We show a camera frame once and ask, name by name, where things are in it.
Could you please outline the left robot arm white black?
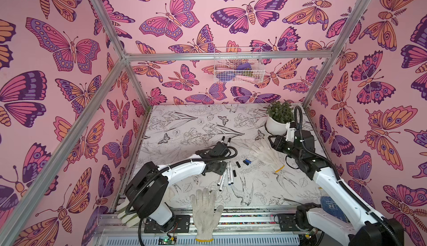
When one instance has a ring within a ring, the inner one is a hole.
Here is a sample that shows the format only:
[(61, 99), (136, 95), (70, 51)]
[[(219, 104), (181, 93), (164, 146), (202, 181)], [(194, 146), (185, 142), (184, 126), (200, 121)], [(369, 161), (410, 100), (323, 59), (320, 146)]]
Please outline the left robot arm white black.
[(226, 171), (228, 159), (235, 158), (238, 150), (223, 141), (213, 147), (196, 151), (189, 158), (173, 164), (157, 166), (147, 162), (125, 188), (124, 214), (150, 218), (160, 226), (167, 226), (175, 215), (167, 205), (167, 190), (174, 184), (197, 175)]

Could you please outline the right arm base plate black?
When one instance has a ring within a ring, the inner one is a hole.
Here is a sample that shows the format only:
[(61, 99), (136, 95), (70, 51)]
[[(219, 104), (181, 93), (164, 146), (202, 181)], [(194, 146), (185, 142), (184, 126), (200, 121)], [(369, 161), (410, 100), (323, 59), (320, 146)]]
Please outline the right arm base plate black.
[(302, 232), (296, 223), (294, 214), (277, 214), (275, 221), (282, 232)]

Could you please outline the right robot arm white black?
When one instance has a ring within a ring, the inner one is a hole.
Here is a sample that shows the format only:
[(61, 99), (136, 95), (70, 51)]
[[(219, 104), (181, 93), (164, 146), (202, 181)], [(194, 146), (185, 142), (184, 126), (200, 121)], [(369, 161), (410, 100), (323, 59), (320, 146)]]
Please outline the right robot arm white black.
[(320, 229), (343, 246), (402, 246), (404, 231), (394, 218), (387, 219), (363, 200), (341, 179), (327, 158), (307, 149), (311, 133), (299, 129), (292, 141), (280, 135), (268, 138), (277, 153), (292, 158), (299, 170), (321, 187), (344, 213), (347, 222), (326, 213), (319, 206), (299, 206), (297, 223)]

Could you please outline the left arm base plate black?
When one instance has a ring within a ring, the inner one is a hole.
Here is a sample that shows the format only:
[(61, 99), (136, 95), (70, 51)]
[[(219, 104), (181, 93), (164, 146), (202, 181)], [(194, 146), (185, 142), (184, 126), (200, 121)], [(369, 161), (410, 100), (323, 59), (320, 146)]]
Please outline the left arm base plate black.
[(190, 229), (190, 215), (173, 215), (164, 225), (149, 218), (144, 226), (144, 233), (188, 233)]

